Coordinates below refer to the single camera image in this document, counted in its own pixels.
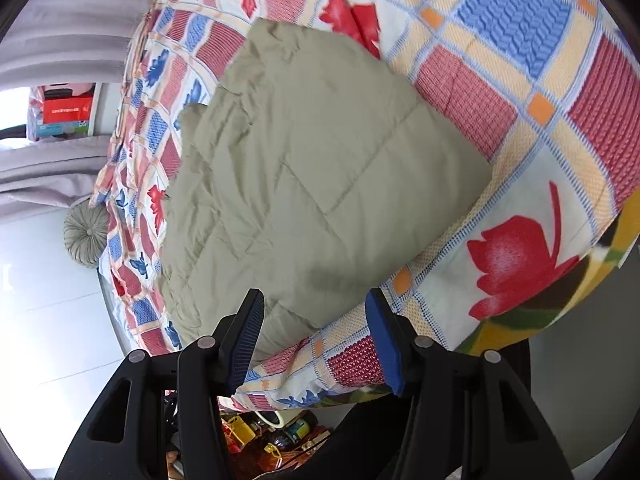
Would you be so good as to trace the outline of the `khaki puffer jacket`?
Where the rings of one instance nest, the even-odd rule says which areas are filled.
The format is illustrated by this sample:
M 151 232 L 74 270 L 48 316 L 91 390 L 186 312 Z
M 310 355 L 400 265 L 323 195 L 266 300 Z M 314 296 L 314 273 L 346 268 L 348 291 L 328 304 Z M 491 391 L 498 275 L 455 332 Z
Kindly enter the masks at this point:
M 491 166 L 408 79 L 335 32 L 256 21 L 180 116 L 160 293 L 184 344 L 259 289 L 256 361 L 336 321 L 480 198 Z

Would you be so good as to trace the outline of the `clutter under bed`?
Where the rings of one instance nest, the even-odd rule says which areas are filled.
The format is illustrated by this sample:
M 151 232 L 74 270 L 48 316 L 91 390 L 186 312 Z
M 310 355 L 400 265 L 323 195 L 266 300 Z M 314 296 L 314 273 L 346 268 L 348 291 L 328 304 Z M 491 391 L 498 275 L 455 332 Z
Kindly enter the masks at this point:
M 309 410 L 224 413 L 221 422 L 237 479 L 297 467 L 331 435 Z

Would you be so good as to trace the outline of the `round green pleated cushion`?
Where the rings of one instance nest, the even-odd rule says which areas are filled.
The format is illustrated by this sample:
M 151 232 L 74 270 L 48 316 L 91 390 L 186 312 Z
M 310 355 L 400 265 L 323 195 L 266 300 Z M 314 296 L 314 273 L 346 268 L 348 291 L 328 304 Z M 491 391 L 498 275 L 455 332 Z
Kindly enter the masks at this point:
M 106 247 L 107 228 L 103 205 L 91 207 L 86 200 L 70 208 L 63 222 L 63 243 L 73 262 L 96 269 Z

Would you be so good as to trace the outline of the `grey curtain left panel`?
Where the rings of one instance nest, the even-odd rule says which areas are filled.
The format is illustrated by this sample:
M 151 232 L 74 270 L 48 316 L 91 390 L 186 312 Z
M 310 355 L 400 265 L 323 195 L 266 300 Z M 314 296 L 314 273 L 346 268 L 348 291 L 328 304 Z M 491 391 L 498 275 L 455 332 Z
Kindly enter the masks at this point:
M 1 152 L 3 223 L 88 200 L 107 162 L 108 136 L 39 141 Z

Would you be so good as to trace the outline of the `grey curtain panel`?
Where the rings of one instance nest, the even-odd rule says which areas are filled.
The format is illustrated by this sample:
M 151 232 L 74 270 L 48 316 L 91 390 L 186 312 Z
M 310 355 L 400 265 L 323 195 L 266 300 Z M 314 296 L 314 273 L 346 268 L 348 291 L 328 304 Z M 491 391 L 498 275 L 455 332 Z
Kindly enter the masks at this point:
M 39 141 L 1 152 L 3 223 L 88 200 L 107 162 L 108 136 Z
M 1 88 L 119 82 L 152 0 L 29 0 L 1 40 Z

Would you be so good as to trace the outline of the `teal box on sill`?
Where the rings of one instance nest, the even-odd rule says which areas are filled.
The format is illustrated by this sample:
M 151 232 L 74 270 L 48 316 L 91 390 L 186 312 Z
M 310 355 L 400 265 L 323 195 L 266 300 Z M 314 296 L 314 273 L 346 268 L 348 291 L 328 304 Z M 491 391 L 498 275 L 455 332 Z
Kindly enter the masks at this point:
M 88 134 L 90 122 L 88 120 L 73 120 L 72 122 L 50 122 L 37 124 L 35 138 L 37 140 L 50 136 L 72 136 L 73 134 Z

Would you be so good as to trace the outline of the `red box on sill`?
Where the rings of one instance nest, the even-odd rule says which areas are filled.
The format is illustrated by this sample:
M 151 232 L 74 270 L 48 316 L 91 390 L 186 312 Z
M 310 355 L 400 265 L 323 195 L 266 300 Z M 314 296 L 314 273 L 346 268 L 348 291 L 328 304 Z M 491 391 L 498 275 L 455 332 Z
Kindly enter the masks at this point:
M 93 82 L 43 86 L 43 122 L 57 124 L 89 120 L 95 86 Z

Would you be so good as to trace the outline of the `leaf patterned patchwork quilt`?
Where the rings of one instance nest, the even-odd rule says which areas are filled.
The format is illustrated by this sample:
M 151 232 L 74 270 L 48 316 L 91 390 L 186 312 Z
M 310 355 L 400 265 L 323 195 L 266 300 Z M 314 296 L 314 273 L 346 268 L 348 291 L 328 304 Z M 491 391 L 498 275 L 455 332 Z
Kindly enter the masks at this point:
M 131 40 L 93 205 L 139 348 L 184 344 L 160 293 L 180 116 L 258 20 L 335 32 L 404 76 L 491 166 L 471 210 L 376 288 L 421 336 L 480 354 L 544 330 L 639 233 L 639 63 L 600 0 L 153 0 Z M 363 300 L 256 361 L 238 411 L 358 402 L 384 375 Z

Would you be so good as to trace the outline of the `grey curtain right panel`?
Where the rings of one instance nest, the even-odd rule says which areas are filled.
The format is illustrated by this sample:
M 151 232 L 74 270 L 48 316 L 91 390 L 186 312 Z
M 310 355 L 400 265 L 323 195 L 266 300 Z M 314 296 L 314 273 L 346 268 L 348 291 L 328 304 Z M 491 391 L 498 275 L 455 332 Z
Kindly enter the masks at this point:
M 119 82 L 152 0 L 29 0 L 1 40 L 1 88 Z

